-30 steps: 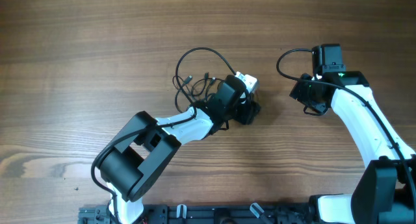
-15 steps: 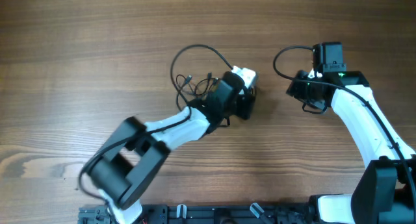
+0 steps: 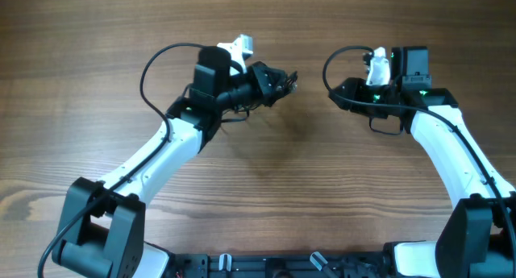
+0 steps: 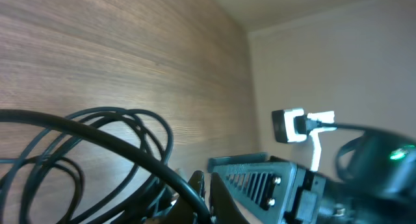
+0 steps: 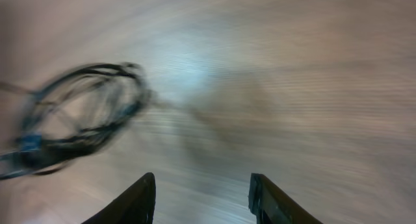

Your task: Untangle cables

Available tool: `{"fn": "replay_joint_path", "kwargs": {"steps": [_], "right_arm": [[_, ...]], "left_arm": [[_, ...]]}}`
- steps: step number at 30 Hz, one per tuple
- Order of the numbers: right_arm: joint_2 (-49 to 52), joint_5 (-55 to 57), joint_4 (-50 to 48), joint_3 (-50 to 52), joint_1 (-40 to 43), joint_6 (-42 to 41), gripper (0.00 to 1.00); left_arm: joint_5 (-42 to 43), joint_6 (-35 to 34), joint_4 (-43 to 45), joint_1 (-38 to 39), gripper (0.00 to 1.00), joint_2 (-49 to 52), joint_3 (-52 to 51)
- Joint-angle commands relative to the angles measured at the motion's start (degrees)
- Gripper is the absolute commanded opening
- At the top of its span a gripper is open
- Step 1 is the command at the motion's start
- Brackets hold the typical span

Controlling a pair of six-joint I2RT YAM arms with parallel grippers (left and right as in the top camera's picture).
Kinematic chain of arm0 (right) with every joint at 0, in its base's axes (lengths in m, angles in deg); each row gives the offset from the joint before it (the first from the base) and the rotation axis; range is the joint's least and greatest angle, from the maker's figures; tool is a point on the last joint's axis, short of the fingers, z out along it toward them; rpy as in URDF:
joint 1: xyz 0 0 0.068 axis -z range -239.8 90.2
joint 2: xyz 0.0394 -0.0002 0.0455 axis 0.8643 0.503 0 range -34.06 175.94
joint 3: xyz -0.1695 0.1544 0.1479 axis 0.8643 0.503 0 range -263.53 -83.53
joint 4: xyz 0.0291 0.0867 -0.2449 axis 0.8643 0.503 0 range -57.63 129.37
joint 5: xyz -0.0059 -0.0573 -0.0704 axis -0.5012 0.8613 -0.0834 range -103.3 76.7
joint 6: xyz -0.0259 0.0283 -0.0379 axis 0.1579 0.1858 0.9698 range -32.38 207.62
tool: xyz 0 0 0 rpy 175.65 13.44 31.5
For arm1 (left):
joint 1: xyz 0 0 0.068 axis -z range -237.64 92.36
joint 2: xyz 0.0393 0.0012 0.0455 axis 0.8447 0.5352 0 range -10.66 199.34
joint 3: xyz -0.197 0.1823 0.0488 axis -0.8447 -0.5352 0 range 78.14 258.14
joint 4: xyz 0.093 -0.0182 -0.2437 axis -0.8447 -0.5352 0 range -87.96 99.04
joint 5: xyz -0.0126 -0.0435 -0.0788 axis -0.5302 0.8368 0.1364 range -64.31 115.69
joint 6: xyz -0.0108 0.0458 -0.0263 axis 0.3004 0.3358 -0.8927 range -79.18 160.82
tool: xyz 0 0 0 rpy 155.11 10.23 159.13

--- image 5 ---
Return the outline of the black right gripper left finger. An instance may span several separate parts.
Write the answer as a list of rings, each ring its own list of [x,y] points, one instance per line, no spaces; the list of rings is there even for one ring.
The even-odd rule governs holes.
[[[149,172],[82,224],[152,224],[155,199],[155,176]]]

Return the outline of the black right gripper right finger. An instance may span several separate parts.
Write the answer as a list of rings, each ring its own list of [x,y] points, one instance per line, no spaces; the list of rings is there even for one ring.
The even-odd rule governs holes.
[[[251,174],[248,207],[257,224],[322,224],[260,173]]]

